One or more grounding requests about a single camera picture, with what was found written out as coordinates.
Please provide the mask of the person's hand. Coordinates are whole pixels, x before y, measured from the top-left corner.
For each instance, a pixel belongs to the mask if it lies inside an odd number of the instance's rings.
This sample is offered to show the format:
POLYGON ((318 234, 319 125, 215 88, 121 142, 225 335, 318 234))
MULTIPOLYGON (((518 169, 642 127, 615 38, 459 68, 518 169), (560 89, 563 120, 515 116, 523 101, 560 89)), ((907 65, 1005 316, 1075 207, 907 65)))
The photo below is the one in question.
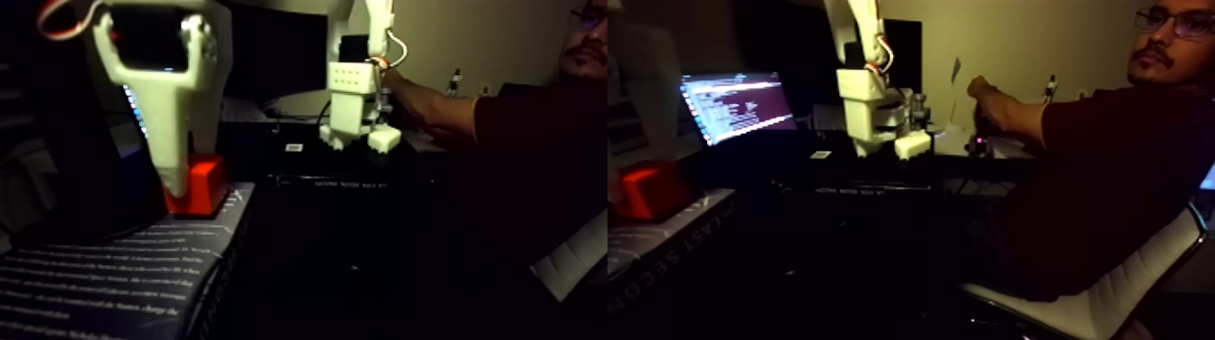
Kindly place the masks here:
POLYGON ((993 86, 985 76, 974 76, 967 89, 965 89, 977 107, 983 112, 989 112, 995 109, 998 100, 1001 96, 1001 91, 993 86))

